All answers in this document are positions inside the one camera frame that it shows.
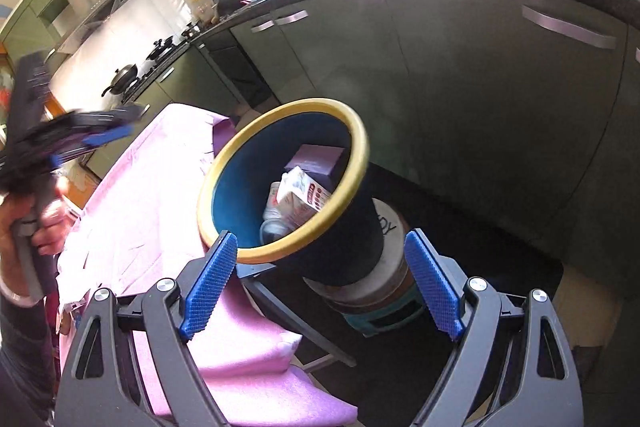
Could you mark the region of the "person left hand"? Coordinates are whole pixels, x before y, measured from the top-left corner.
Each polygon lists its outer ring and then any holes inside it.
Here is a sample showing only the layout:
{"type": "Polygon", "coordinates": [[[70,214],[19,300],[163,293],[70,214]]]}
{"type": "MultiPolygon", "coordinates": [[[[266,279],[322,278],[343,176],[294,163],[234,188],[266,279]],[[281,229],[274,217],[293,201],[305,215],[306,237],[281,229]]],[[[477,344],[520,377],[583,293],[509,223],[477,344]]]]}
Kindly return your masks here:
{"type": "Polygon", "coordinates": [[[38,303],[47,283],[38,281],[34,256],[55,256],[66,241],[72,217],[65,196],[70,182],[55,181],[53,198],[37,209],[32,194],[8,193],[1,203],[1,286],[6,298],[21,307],[38,303]]]}

